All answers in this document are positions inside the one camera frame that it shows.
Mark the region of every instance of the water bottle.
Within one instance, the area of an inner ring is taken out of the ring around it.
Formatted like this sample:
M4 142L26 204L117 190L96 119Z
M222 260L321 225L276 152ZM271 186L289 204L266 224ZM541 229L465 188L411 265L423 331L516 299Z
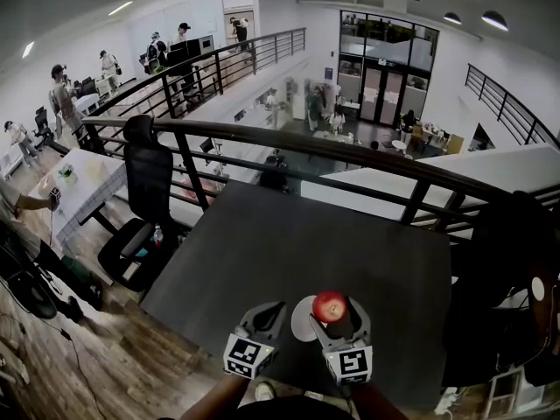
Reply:
M161 248L161 243L164 240L164 232L161 229L161 226L159 224L156 224L156 231L154 232L154 235L151 237L151 240L154 241L154 245L156 246L156 248Z

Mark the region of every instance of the black table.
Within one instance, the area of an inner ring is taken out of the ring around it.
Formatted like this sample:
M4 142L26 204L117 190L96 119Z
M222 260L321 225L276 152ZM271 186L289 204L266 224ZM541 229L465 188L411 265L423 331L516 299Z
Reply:
M370 315L373 379L397 406L433 409L445 367L451 299L449 241L312 199L230 182L154 283L142 308L221 359L243 314L336 290ZM264 373L301 389L339 396L317 341L281 333Z

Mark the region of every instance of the ceiling light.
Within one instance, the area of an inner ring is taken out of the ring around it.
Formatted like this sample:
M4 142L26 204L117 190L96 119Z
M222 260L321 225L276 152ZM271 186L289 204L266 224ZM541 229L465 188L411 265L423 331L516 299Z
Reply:
M27 56L29 56L29 53L31 52L32 48L33 48L33 44L35 44L35 41L31 42L30 44L27 45L27 47L24 50L24 55L21 57L22 59L26 58Z
M119 6L116 10L112 10L109 15L112 16L113 14L115 14L116 12L120 11L122 8L126 8L129 4L131 4L132 2L127 2L125 4L122 4L121 6Z
M496 28L504 32L508 31L508 24L506 23L506 19L495 10L488 10L484 14L482 14L482 20L484 20L487 24L495 26Z
M461 19L454 12L445 13L444 19L447 20L448 22L452 22L454 24L461 25Z

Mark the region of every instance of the sneaker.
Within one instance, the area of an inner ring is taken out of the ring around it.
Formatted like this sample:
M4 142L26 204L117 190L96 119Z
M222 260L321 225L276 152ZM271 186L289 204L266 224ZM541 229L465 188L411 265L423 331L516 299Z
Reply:
M75 297L70 296L68 298L68 305L70 308L68 318L77 324L83 319L84 313L82 312L80 305L78 304L78 301L75 299Z
M266 402L268 400L273 400L277 397L274 388L266 381L259 382L255 389L255 399L258 402Z

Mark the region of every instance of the red apple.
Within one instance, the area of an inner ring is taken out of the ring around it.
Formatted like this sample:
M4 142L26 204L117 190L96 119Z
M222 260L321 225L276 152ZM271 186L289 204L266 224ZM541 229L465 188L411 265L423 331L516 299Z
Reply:
M346 313L347 302L339 292L326 290L313 300L313 315L326 324L341 320Z

